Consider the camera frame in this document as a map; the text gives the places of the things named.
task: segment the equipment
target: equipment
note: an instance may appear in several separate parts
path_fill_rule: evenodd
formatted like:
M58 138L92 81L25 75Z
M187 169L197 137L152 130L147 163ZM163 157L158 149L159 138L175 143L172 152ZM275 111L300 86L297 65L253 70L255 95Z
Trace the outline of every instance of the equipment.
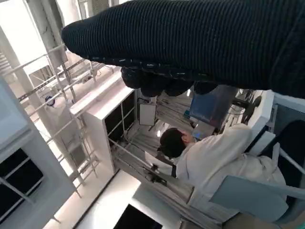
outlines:
M190 116L219 129L238 89L220 85L208 94L194 94Z

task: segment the black panel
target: black panel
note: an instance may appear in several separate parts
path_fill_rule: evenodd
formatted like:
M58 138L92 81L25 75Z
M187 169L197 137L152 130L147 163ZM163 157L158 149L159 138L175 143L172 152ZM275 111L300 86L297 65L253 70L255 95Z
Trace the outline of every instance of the black panel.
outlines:
M17 150L0 164L0 177L5 177L12 168L16 168L28 156L21 150Z
M131 93L124 101L123 101L123 113L124 116L134 107L134 92Z
M131 112L125 119L124 119L124 124L125 124L125 129L127 130L134 122L134 112Z
M23 152L22 149L17 150L10 157L4 160L0 164L0 176L5 177L8 173L14 170L22 161L24 161L28 156ZM37 166L28 160L24 165L22 165L17 171L10 175L6 181L18 189L20 192L26 194L41 178L43 177L42 172L37 168ZM28 196L31 195L37 188L36 186ZM3 184L0 184L0 217L5 214L16 202L20 200L20 196L12 191L10 188ZM0 224L14 212L14 210L23 202L22 201L15 206L15 208L2 220Z
M109 133L121 120L121 106L118 106L105 118L107 132Z
M128 205L114 229L161 229L162 225Z
M134 107L134 93L131 93L122 103L124 116ZM122 120L121 106L119 105L114 109L106 118L105 124L107 132L110 133L112 129ZM124 120L125 129L127 130L134 122L134 112L131 112ZM113 141L120 140L123 136L123 125L122 123L110 134L109 138Z

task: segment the white jacket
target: white jacket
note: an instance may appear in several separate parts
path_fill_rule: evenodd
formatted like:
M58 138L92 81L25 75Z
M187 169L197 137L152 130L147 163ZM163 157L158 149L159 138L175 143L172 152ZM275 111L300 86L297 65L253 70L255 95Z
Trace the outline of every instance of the white jacket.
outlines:
M243 153L250 139L251 129L240 124L191 144L176 163L177 178L200 189L207 198L213 196L227 175L285 184L270 158Z

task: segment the office chair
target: office chair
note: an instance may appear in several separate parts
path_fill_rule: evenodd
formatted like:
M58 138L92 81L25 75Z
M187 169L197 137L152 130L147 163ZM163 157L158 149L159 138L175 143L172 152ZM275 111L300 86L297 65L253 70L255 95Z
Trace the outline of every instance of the office chair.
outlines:
M261 153L277 162L286 186L227 176L210 201L276 225L295 220L305 210L304 132L305 122L293 121ZM274 151L277 143L280 157Z

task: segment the dark hair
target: dark hair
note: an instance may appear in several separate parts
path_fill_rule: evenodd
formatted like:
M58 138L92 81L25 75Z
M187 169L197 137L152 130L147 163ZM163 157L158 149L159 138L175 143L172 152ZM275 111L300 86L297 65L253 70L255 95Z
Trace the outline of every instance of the dark hair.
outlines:
M166 130L160 138L161 146L158 150L162 151L169 158L179 157L183 150L185 150L182 136L183 134L176 128Z

